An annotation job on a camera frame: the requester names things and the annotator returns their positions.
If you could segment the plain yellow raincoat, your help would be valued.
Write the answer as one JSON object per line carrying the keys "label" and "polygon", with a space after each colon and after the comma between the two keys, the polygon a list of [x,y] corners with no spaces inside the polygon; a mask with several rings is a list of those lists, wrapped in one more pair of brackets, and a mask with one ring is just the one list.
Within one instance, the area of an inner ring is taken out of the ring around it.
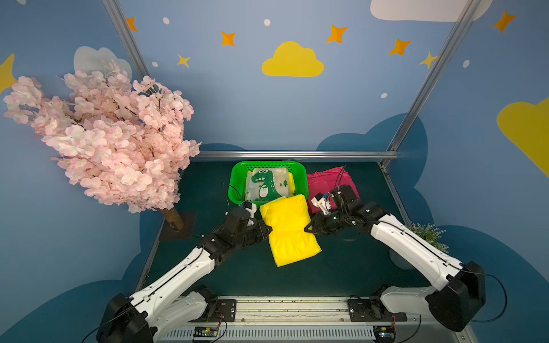
{"label": "plain yellow raincoat", "polygon": [[314,234],[305,227],[311,219],[302,195],[281,197],[263,204],[260,213],[265,224],[272,228],[268,236],[270,249],[277,267],[283,267],[321,253]]}

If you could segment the pink raincoat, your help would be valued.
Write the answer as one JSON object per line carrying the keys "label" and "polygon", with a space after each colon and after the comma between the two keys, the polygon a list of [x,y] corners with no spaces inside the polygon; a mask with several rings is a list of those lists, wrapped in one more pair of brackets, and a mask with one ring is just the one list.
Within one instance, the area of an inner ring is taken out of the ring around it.
{"label": "pink raincoat", "polygon": [[351,186],[355,195],[359,197],[357,187],[346,171],[344,167],[335,167],[326,171],[316,171],[315,173],[307,175],[307,184],[309,189],[309,197],[307,200],[308,209],[311,214],[315,214],[320,211],[312,203],[312,199],[317,196],[318,193],[327,194],[338,186],[348,184]]}

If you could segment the green dinosaur raincoat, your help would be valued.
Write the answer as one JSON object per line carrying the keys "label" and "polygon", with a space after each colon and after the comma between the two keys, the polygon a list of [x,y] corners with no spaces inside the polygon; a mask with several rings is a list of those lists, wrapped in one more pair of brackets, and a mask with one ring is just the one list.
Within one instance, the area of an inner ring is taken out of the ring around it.
{"label": "green dinosaur raincoat", "polygon": [[286,168],[255,168],[247,173],[245,199],[271,202],[290,196],[290,173]]}

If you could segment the yellow duck raincoat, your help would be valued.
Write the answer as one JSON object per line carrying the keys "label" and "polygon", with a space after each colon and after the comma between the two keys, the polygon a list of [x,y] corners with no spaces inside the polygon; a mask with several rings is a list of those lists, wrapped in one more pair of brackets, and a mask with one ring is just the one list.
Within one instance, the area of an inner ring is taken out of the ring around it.
{"label": "yellow duck raincoat", "polygon": [[291,172],[288,173],[288,187],[289,187],[289,195],[290,197],[293,197],[296,193],[296,186],[295,186],[293,173]]}

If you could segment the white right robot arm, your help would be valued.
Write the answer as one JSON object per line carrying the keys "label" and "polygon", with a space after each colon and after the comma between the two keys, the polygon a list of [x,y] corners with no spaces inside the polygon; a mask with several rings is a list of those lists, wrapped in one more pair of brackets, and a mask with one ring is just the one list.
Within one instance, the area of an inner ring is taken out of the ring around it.
{"label": "white right robot arm", "polygon": [[355,227],[388,246],[429,281],[428,287],[381,287],[369,298],[380,314],[428,316],[460,332],[485,305],[486,273],[480,265],[463,264],[435,248],[378,204],[363,203],[351,186],[336,187],[327,196],[318,194],[313,203],[320,211],[306,232],[331,235]]}

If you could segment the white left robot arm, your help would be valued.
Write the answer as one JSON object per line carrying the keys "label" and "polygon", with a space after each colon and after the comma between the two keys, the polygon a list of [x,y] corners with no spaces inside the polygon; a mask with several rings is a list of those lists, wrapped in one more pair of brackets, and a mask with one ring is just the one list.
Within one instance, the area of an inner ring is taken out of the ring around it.
{"label": "white left robot arm", "polygon": [[204,288],[190,291],[193,284],[236,250],[261,243],[272,233],[309,233],[312,226],[307,210],[272,211],[259,220],[249,209],[234,208],[157,281],[128,297],[112,298],[95,332],[97,342],[158,342],[185,322],[212,318],[217,297]]}

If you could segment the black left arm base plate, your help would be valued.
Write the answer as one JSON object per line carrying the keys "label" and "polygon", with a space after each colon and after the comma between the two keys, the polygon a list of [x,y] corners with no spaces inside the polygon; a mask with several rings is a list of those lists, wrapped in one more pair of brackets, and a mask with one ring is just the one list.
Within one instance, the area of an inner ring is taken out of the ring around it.
{"label": "black left arm base plate", "polygon": [[217,299],[209,302],[203,314],[194,322],[234,322],[237,313],[237,300]]}

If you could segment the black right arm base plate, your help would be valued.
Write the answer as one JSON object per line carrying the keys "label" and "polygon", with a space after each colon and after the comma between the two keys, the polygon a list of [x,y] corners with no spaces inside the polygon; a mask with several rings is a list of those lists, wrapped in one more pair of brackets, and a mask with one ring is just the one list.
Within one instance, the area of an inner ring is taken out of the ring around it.
{"label": "black right arm base plate", "polygon": [[362,298],[351,296],[347,300],[347,309],[352,322],[406,322],[404,312],[392,313],[378,297]]}

